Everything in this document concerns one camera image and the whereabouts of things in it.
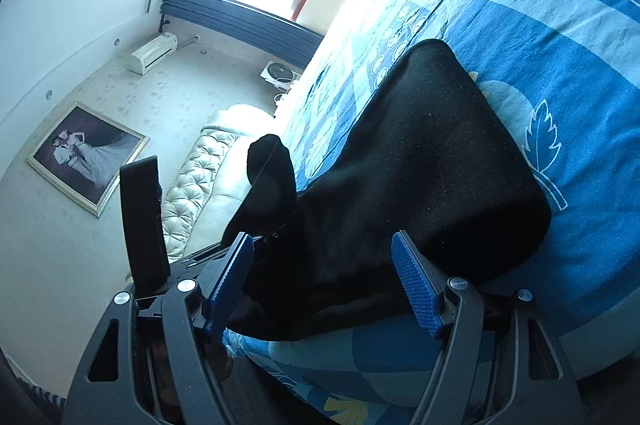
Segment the blue pleated curtain valance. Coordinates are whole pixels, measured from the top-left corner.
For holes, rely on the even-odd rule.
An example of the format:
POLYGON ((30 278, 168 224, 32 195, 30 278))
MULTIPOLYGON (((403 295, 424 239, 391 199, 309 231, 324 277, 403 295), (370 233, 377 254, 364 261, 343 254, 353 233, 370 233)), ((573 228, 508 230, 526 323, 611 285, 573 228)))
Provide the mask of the blue pleated curtain valance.
POLYGON ((164 15, 202 26, 304 68, 323 36, 272 13, 234 0, 163 0, 164 15))

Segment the cream tufted leather headboard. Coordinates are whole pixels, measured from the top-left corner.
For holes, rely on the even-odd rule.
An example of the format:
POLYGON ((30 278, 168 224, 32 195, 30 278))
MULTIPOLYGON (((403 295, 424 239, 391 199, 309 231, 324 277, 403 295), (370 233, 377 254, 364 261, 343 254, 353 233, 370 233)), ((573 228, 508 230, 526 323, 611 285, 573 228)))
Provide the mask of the cream tufted leather headboard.
POLYGON ((217 244, 250 189, 250 145, 273 128, 273 116, 235 104, 203 126, 164 195, 163 232, 171 263, 217 244))

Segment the blue patterned bed sheet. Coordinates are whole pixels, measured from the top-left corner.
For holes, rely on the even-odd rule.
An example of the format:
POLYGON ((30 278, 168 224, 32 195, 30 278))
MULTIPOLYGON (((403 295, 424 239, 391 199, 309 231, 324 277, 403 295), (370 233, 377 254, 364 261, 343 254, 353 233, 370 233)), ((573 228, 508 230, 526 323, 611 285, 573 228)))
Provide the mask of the blue patterned bed sheet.
MULTIPOLYGON (((533 294, 576 379, 639 346, 639 0, 347 0, 278 110, 306 189, 395 63, 444 42, 510 132, 551 209, 538 251, 483 286, 533 294)), ((231 330, 279 388, 256 424, 408 424, 439 352, 412 311, 298 341, 231 330)))

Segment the framed wedding photo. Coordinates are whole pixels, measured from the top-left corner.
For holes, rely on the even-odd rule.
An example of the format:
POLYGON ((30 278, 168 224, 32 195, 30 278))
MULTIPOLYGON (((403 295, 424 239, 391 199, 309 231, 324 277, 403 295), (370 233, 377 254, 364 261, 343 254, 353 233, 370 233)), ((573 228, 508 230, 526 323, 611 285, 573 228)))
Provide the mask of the framed wedding photo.
POLYGON ((99 218, 150 138, 80 102, 73 102, 27 157, 28 165, 70 200, 99 218))

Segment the white wall air conditioner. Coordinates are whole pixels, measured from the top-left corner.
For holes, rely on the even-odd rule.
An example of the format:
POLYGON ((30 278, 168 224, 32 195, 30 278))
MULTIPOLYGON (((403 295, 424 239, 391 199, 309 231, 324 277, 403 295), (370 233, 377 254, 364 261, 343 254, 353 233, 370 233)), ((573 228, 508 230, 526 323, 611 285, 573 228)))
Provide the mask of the white wall air conditioner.
POLYGON ((128 70, 143 76, 174 53, 177 47, 178 39, 173 33, 162 33, 128 55, 128 70))

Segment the white round wall fan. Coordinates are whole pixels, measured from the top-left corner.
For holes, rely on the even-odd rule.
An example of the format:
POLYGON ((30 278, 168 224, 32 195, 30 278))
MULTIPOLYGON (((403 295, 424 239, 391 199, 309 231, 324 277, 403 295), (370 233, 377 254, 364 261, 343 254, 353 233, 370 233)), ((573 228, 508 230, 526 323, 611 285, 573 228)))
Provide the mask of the white round wall fan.
POLYGON ((260 73, 260 77, 281 92, 288 92, 300 74, 284 63, 269 61, 260 73))

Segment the black pants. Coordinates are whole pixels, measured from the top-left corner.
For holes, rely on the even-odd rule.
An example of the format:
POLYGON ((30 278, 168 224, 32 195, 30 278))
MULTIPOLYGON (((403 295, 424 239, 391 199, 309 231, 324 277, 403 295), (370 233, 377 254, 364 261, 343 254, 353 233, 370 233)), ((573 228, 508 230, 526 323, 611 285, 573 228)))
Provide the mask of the black pants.
POLYGON ((248 148, 246 175, 222 244, 246 233, 256 252, 229 325, 263 341, 407 312, 392 263, 398 231, 440 271, 483 286, 534 255, 551 221, 510 132, 437 39, 395 63, 306 189, 273 134, 248 148))

